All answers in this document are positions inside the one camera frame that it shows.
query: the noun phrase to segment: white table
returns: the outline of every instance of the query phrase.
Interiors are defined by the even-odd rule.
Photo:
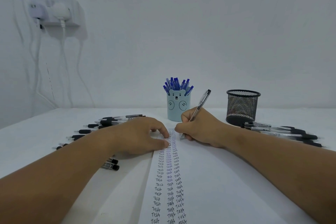
[[[225,121],[226,109],[209,108]],[[143,114],[169,127],[165,108],[153,109],[56,109],[0,130],[0,177],[51,153],[66,136],[105,116]],[[336,150],[336,109],[262,109],[257,121],[290,125],[323,137],[321,143]],[[63,223],[113,224],[138,222],[152,154],[117,155],[120,170],[99,169],[87,184]]]

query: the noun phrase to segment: electrical outlet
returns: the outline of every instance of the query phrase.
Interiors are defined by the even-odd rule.
[[[76,0],[30,0],[29,14],[35,22],[40,18],[45,27],[61,26],[60,20],[53,15],[52,6],[56,3],[63,3],[70,11],[70,18],[65,21],[66,27],[81,25],[79,3]]]

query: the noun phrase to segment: bear pen holder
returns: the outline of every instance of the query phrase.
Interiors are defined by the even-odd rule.
[[[168,119],[172,121],[182,121],[181,115],[186,110],[190,109],[190,95],[185,96],[187,90],[169,90],[167,94],[167,115]]]

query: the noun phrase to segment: right hand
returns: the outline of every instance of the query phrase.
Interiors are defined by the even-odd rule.
[[[185,134],[185,137],[190,141],[196,139],[214,147],[222,147],[220,130],[225,124],[203,108],[200,109],[196,118],[189,122],[195,109],[196,107],[181,115],[182,123],[176,125],[175,131]]]

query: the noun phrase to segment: pen holder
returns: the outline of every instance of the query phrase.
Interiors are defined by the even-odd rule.
[[[169,90],[167,95],[167,115],[172,121],[182,121],[181,115],[190,109],[190,95],[184,96],[186,90]]]
[[[258,97],[257,91],[228,90],[226,121],[231,125],[241,126],[245,122],[255,121]]]

